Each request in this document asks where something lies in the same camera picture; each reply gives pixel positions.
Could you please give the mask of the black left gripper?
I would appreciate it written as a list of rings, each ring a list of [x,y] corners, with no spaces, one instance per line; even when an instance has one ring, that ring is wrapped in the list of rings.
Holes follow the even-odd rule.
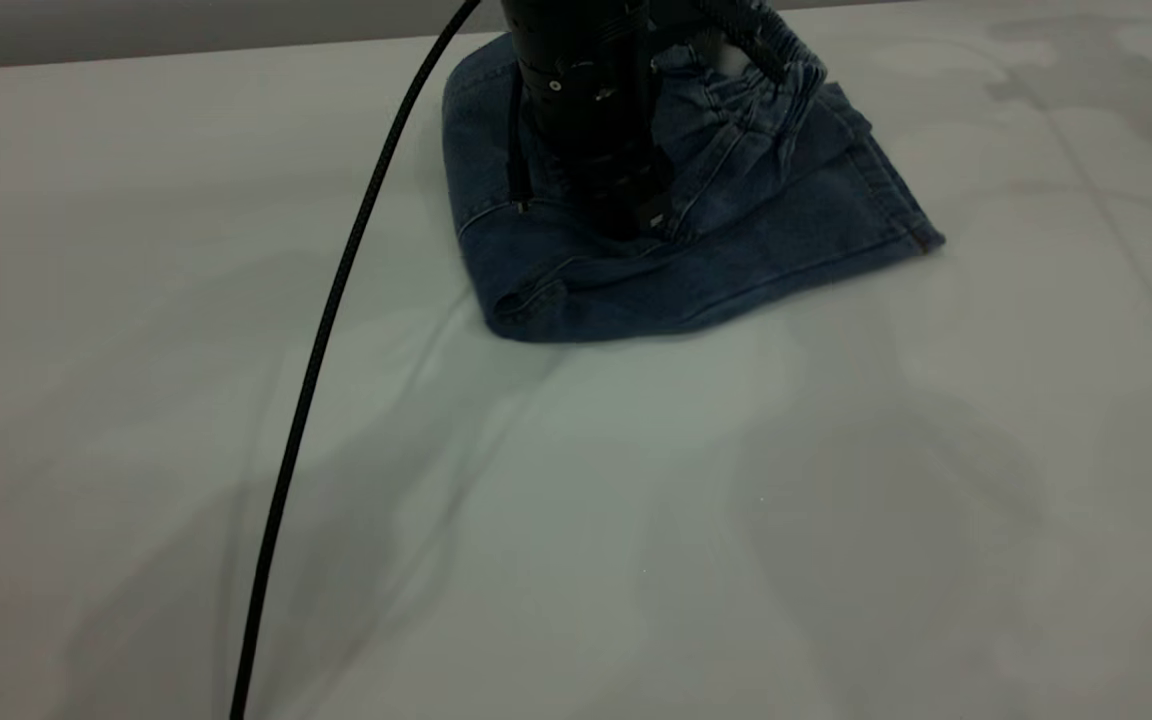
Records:
[[[653,135],[660,76],[650,60],[524,67],[526,122],[573,200],[613,240],[662,232],[672,162]]]

